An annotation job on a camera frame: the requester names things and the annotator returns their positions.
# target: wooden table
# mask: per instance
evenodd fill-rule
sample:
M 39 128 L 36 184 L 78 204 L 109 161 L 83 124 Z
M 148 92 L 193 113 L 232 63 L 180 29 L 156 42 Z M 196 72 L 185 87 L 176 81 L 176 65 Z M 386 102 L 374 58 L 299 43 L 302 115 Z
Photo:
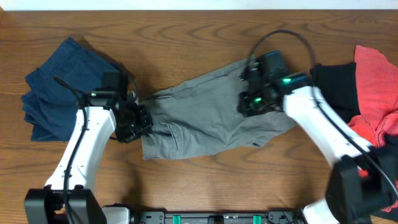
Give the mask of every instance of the wooden table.
M 122 62 L 143 95 L 247 56 L 264 34 L 291 29 L 313 45 L 318 61 L 353 61 L 356 44 L 398 65 L 397 11 L 96 11 L 6 12 L 0 26 L 0 223 L 26 223 L 29 188 L 41 188 L 64 142 L 31 142 L 20 97 L 24 77 L 68 36 Z M 258 53 L 280 49 L 294 70 L 309 69 L 299 41 L 279 35 Z M 101 205 L 139 210 L 266 210 L 302 207 L 325 193 L 330 168 L 296 127 L 262 149 L 241 147 L 216 156 L 142 160 L 141 141 L 109 142 L 95 189 Z M 392 223 L 375 218 L 376 223 Z

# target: blue denim shorts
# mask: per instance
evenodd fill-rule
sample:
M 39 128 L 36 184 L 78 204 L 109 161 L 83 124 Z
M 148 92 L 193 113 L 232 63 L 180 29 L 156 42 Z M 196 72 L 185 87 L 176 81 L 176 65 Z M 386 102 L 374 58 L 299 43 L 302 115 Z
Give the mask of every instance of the blue denim shorts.
M 32 141 L 67 141 L 76 121 L 73 93 L 53 78 L 60 77 L 78 90 L 101 86 L 103 73 L 117 70 L 109 62 L 84 49 L 72 38 L 58 47 L 38 69 L 26 76 L 31 91 L 22 96 L 25 120 L 34 125 Z

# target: gray cargo shorts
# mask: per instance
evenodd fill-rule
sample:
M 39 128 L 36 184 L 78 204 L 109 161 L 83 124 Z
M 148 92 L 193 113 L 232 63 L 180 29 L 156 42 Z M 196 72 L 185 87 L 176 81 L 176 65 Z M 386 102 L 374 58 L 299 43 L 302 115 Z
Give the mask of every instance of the gray cargo shorts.
M 142 137 L 144 159 L 186 159 L 239 146 L 262 147 L 295 126 L 283 112 L 245 118 L 238 112 L 245 60 L 154 93 L 141 101 L 152 133 Z

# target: green connector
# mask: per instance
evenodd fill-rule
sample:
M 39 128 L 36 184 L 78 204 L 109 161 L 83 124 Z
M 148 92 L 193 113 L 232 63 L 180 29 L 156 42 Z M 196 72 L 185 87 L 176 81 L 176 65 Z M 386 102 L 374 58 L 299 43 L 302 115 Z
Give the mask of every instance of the green connector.
M 173 216 L 173 224 L 181 224 L 181 216 L 174 215 Z
M 253 224 L 261 224 L 261 216 L 253 215 Z

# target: garment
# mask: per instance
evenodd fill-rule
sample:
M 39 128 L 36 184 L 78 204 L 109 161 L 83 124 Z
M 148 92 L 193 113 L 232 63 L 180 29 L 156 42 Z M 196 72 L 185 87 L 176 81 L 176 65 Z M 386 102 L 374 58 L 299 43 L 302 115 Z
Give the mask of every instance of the garment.
M 262 147 L 295 125 L 283 112 L 245 118 L 238 112 L 244 60 L 234 62 L 141 101 L 152 133 L 142 137 L 145 159 L 185 159 L 238 146 Z
M 21 97 L 25 120 L 34 125 L 32 141 L 67 141 L 76 121 L 76 98 L 53 78 L 60 77 L 78 90 L 101 86 L 105 71 L 116 67 L 68 38 L 38 69 L 26 76 L 31 91 Z
M 356 88 L 361 115 L 348 124 L 376 147 L 398 135 L 398 68 L 377 50 L 355 48 Z
M 326 102 L 346 123 L 360 114 L 355 68 L 355 62 L 330 66 L 317 64 L 310 71 Z

